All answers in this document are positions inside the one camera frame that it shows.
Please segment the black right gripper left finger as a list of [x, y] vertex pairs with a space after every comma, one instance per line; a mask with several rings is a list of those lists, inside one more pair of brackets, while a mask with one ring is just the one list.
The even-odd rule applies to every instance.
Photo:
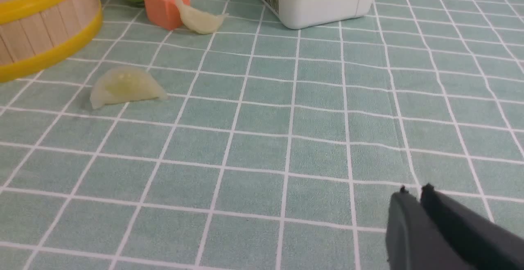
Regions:
[[391, 195], [386, 229], [391, 270], [473, 270], [449, 246], [415, 196], [404, 186]]

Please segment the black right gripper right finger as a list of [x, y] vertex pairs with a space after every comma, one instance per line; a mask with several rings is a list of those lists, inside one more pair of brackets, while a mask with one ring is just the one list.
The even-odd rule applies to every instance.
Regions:
[[496, 225], [465, 205], [422, 187], [420, 203], [447, 243], [477, 270], [522, 270], [523, 238]]

